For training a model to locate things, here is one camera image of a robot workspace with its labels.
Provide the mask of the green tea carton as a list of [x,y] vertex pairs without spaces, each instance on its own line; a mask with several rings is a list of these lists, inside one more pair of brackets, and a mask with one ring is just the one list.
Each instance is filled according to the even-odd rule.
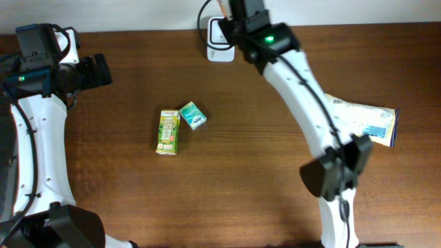
[[162,110],[158,128],[156,153],[177,155],[181,116],[178,110]]

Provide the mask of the teal tissue pack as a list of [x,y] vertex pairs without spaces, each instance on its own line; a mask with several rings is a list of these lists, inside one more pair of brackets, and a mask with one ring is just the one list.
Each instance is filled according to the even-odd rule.
[[204,113],[202,113],[192,101],[183,106],[179,110],[179,113],[192,130],[196,130],[207,120]]

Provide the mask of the orange tissue pack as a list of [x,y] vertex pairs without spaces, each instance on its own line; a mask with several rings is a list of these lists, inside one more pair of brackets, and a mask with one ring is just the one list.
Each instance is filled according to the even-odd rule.
[[221,12],[223,13],[223,16],[228,20],[232,20],[232,9],[229,0],[217,0],[217,2],[220,6]]

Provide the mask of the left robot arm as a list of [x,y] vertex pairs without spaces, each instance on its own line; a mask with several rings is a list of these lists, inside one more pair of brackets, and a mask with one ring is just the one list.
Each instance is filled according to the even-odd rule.
[[65,121],[79,92],[109,85],[102,54],[80,57],[74,28],[18,27],[18,61],[1,82],[18,145],[17,194],[1,224],[4,247],[133,247],[106,234],[100,217],[76,205],[65,155]]

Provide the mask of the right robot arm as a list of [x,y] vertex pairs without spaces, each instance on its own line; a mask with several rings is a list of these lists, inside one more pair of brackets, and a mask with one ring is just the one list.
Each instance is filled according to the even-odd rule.
[[285,23],[272,23],[263,1],[219,1],[228,44],[272,85],[300,126],[313,160],[300,168],[318,199],[323,247],[359,247],[353,202],[373,143],[337,113],[313,75],[307,55]]

